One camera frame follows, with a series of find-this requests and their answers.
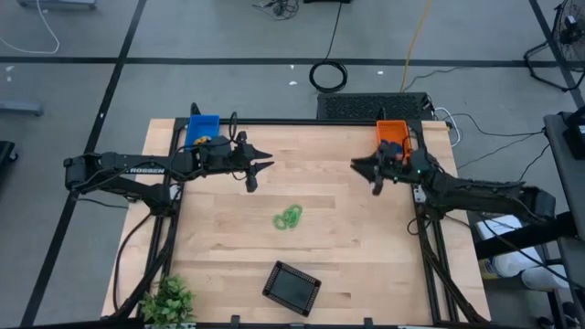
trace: yellow object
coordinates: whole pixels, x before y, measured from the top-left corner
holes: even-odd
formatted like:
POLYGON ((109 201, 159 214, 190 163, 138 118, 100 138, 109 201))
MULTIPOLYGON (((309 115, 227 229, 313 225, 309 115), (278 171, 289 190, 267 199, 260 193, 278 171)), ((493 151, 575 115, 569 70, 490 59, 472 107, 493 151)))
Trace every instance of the yellow object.
POLYGON ((197 138, 193 144, 194 145, 200 145, 202 143, 207 143, 209 141, 211 141, 211 137, 209 137, 209 136, 203 136, 203 137, 197 138))
POLYGON ((419 25, 417 26, 416 32, 414 32, 414 37, 412 41, 410 41, 409 47, 409 54, 406 56, 406 63, 404 64, 404 72, 402 73, 402 83, 400 84, 400 92, 404 92, 404 85, 406 84, 406 78, 409 75, 409 63, 410 63, 410 55, 412 55, 412 50, 414 49, 414 43, 419 37, 419 32, 422 29, 422 25, 424 24, 424 20, 427 18, 429 14, 429 9, 431 8, 431 0, 427 0, 427 4, 424 6, 424 12, 420 17, 419 25))

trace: green toy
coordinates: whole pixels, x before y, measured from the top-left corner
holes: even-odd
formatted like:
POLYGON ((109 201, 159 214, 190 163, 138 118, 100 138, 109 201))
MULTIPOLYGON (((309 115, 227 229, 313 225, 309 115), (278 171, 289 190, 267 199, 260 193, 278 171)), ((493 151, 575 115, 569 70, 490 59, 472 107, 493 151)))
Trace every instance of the green toy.
POLYGON ((282 215, 274 216, 272 223, 274 227, 279 230, 285 230, 287 228, 296 228, 299 224, 299 220, 301 220, 301 214, 303 213, 303 207, 299 205, 292 205, 284 212, 282 215))

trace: black mat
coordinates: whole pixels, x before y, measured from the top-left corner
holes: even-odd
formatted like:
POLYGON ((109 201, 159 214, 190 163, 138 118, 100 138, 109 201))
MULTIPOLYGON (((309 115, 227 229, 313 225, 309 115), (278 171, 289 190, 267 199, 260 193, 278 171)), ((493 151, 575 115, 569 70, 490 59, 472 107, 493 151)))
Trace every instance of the black mat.
POLYGON ((432 120, 426 92, 321 94, 317 101, 317 119, 432 120))

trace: white cable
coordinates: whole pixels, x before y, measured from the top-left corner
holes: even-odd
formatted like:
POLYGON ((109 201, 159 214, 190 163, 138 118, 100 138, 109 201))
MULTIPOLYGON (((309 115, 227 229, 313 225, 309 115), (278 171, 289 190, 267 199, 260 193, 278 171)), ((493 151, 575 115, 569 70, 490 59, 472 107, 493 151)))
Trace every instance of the white cable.
POLYGON ((61 46, 61 44, 59 43, 59 39, 57 38, 57 36, 55 36, 55 33, 53 33, 53 30, 51 29, 51 27, 48 25, 47 20, 45 19, 45 16, 43 15, 43 11, 40 9, 40 0, 37 0, 37 9, 38 9, 38 14, 40 15, 40 18, 43 20, 43 23, 45 23, 45 27, 47 27, 47 31, 55 39, 55 43, 57 44, 55 46, 55 50, 53 50, 53 51, 26 50, 26 49, 22 49, 22 48, 18 48, 18 47, 12 46, 8 42, 6 42, 6 40, 4 40, 2 37, 0 37, 0 41, 2 41, 2 43, 5 44, 7 47, 9 47, 11 49, 14 49, 16 51, 23 52, 25 54, 45 54, 45 55, 53 55, 53 54, 56 54, 57 51, 59 51, 59 47, 61 46))
POLYGON ((455 132, 457 133, 457 142, 451 144, 451 147, 457 146, 457 144, 461 141, 461 135, 459 134, 459 129, 457 128, 457 123, 455 123, 455 120, 453 119, 453 117, 451 116, 451 114, 449 113, 449 111, 447 111, 447 109, 445 109, 445 108, 435 108, 435 111, 437 111, 437 110, 444 111, 445 113, 447 113, 447 115, 449 115, 449 120, 451 120, 451 123, 453 124, 453 129, 455 129, 455 132))

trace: yellow cable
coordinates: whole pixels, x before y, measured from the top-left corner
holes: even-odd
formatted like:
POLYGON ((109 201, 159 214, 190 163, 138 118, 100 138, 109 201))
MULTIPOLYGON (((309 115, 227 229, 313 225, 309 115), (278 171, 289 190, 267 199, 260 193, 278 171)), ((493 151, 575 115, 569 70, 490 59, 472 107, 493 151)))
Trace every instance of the yellow cable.
POLYGON ((400 92, 404 91, 404 85, 406 84, 406 78, 409 75, 410 55, 412 54, 412 50, 414 49, 414 43, 417 40, 417 37, 419 37, 420 29, 422 28, 422 25, 424 24, 424 20, 427 18, 427 15, 429 14, 430 8, 431 8, 431 0, 427 0, 427 4, 424 6, 424 12, 422 13, 422 16, 420 17, 420 21, 419 21, 419 25, 417 26, 417 30, 416 30, 416 32, 414 32, 414 37, 412 38, 412 41, 410 41, 409 54, 406 56, 406 63, 404 64, 404 73, 402 73, 402 83, 400 84, 400 92))

